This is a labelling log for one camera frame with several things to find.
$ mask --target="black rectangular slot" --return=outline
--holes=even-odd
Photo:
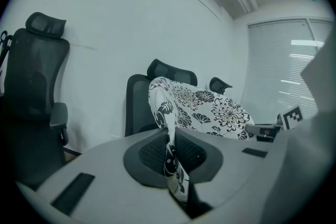
[[[253,155],[253,156],[257,156],[260,158],[265,158],[267,155],[266,151],[254,150],[253,148],[249,148],[249,147],[245,148],[242,152]]]
[[[95,176],[80,173],[61,194],[52,202],[52,206],[65,215],[70,215],[91,185]]]

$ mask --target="chair headrest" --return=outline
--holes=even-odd
[[[41,12],[35,12],[26,21],[26,29],[45,36],[60,38],[63,35],[66,20],[49,17]]]
[[[155,59],[147,69],[147,76],[151,79],[165,77],[181,83],[197,86],[197,76],[194,72],[167,65]]]

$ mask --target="mesh chair back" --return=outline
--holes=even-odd
[[[42,15],[33,14],[27,20],[27,28],[34,32],[21,28],[14,33],[8,53],[5,109],[21,120],[50,119],[56,77],[70,48],[68,41],[58,37],[63,34],[62,26],[53,24],[51,17],[44,24]],[[46,36],[36,34],[39,31]]]
[[[140,74],[128,79],[125,136],[159,128],[148,104],[151,81],[149,77]]]
[[[157,59],[155,59],[148,67],[147,76],[151,79],[165,77],[170,80],[197,86],[197,76],[194,72],[169,66]]]

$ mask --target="black and white floral fabric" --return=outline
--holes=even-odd
[[[189,177],[176,158],[175,127],[248,140],[252,135],[245,126],[254,122],[232,99],[164,77],[150,83],[148,99],[157,125],[168,129],[164,173],[169,189],[181,204],[186,204]]]

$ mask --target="chair armrest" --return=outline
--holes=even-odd
[[[64,103],[55,103],[53,111],[50,117],[50,129],[59,130],[61,136],[62,145],[65,146],[69,142],[67,134],[67,123],[68,123],[68,108]]]
[[[50,129],[66,129],[68,123],[68,108],[64,103],[55,103],[50,118]]]

